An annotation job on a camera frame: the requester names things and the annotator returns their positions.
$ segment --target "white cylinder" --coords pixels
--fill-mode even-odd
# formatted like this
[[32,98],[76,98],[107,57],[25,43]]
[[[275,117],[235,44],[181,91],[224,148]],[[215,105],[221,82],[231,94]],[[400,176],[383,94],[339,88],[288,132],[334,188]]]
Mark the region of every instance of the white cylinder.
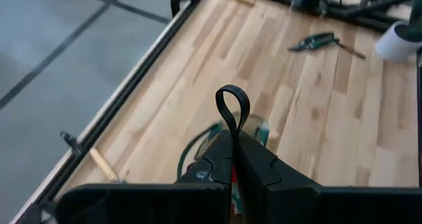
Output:
[[417,49],[422,47],[422,42],[415,43],[401,39],[394,30],[399,25],[406,25],[406,22],[395,22],[375,44],[375,51],[383,59],[393,63],[406,61],[412,53],[416,53]]

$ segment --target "black machine part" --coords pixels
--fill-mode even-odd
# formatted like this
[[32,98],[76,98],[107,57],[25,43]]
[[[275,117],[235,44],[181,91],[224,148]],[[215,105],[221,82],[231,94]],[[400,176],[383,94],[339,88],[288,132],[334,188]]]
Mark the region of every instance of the black machine part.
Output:
[[223,130],[174,184],[89,184],[64,194],[64,223],[229,223],[236,170],[245,223],[421,223],[418,188],[324,187],[279,160],[231,120],[223,92],[235,94],[244,120],[249,100],[236,86],[218,91]]

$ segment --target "wooden board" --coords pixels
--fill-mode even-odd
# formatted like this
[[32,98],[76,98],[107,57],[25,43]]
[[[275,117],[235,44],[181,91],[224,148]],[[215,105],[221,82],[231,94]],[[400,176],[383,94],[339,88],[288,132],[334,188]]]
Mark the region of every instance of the wooden board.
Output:
[[[389,14],[408,18],[409,12],[409,7],[400,5]],[[327,30],[366,54],[367,60],[338,47],[287,52],[301,38]],[[95,147],[128,182],[173,182],[187,142],[220,119],[214,93],[230,83],[248,93],[252,113],[268,119],[274,136],[269,148],[317,182],[417,186],[415,61],[402,65],[382,61],[373,51],[379,36],[343,22],[289,12],[286,6],[265,0],[257,0],[253,8],[233,0],[202,0]],[[96,126],[144,59],[79,140]],[[235,100],[228,100],[236,109]],[[60,160],[13,223],[70,154]],[[86,156],[60,194],[88,182],[107,179]]]

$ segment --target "metal frame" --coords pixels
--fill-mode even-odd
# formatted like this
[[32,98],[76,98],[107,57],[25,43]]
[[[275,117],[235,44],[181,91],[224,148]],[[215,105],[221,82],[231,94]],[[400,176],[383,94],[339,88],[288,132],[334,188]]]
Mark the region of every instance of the metal frame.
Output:
[[[279,2],[282,4],[290,5],[291,0],[271,0]],[[61,187],[67,182],[68,178],[77,168],[79,163],[82,161],[82,158],[89,152],[89,149],[95,144],[96,140],[101,136],[103,131],[107,128],[108,124],[114,118],[116,113],[120,110],[122,105],[126,102],[127,98],[131,95],[132,91],[137,87],[138,83],[142,80],[144,75],[148,72],[150,67],[154,64],[155,60],[160,56],[160,53],[166,48],[167,44],[171,39],[176,35],[178,30],[182,27],[183,23],[188,19],[191,13],[195,10],[196,6],[200,0],[191,0],[191,4],[184,9],[178,16],[177,19],[173,22],[171,27],[168,28],[168,31],[164,34],[163,38],[158,42],[158,44],[153,48],[153,50],[146,56],[146,59],[141,63],[138,70],[134,73],[130,81],[124,86],[122,90],[119,91],[116,98],[111,102],[108,108],[104,111],[102,116],[98,119],[95,126],[91,128],[88,134],[83,138],[79,144],[73,144],[78,146],[79,151],[73,152],[71,156],[66,160],[65,164],[60,168],[60,170],[54,175],[50,180],[48,185],[42,190],[40,195],[32,203],[32,205],[24,212],[24,214],[19,218],[18,222],[20,223],[22,219],[27,219],[26,217],[32,215],[36,216],[40,210],[44,210],[52,214],[54,209],[53,199],[56,197],[57,193],[60,191]],[[330,4],[330,10],[327,12],[326,17],[335,18],[350,24],[370,28],[377,32],[386,31],[393,22],[400,20],[392,16],[387,16],[383,13],[368,13],[365,16],[358,16],[354,18],[344,16],[343,12],[346,9],[345,6],[340,6],[336,3]],[[317,11],[308,11],[308,14],[318,14]],[[417,70],[417,114],[418,114],[418,162],[419,162],[419,186],[422,186],[422,176],[421,176],[421,154],[422,150],[422,132],[419,128],[422,128],[422,105],[419,101],[422,99],[422,71]]]

